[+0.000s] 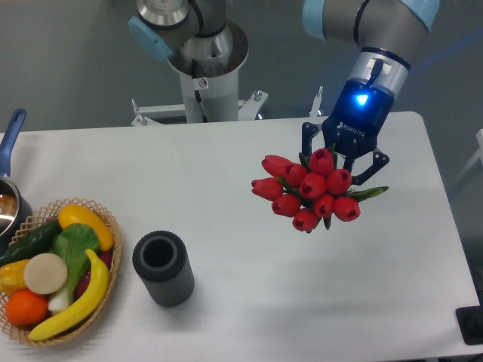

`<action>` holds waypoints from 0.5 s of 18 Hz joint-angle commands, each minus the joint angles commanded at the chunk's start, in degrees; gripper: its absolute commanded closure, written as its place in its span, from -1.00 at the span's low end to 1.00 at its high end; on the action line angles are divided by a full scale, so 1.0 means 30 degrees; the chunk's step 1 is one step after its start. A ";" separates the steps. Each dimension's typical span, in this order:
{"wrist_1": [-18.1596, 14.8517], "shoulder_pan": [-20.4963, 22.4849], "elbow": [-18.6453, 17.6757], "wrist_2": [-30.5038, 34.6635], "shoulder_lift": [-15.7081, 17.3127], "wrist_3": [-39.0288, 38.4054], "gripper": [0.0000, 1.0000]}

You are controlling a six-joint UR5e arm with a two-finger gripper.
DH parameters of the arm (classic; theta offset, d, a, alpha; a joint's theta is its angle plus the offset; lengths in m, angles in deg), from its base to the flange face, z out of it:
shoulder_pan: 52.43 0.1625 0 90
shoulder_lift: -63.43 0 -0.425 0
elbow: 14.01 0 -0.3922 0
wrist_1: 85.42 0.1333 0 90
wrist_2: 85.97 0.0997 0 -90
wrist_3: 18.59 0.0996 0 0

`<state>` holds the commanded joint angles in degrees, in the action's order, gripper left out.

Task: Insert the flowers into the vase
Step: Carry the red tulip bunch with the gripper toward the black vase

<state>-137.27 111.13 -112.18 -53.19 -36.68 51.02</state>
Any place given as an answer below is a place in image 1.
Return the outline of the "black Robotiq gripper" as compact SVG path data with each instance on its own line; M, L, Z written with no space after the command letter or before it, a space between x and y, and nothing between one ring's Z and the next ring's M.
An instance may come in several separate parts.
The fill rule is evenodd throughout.
M321 131L326 146L334 146L335 151L344 158L343 169L352 175L352 184L363 185L389 163L389 156L377 146L377 136L391 110L395 98L376 87L348 80L339 99L323 122L314 124L306 121L302 124L301 152L309 157L312 154L312 140ZM352 172L355 158L372 151L372 164L360 174Z

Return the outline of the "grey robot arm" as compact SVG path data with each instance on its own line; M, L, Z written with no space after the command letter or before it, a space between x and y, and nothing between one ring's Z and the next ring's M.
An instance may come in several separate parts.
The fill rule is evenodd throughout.
M438 9L437 1L304 2L307 33L361 50L329 117L303 128L304 155L318 133L345 158L346 169L372 154L372 165L353 180L357 186L388 163L377 137ZM238 103L238 71L248 55L248 40L226 17L225 2L139 1L128 27L151 57L169 62L178 73L188 122L256 116L253 103Z

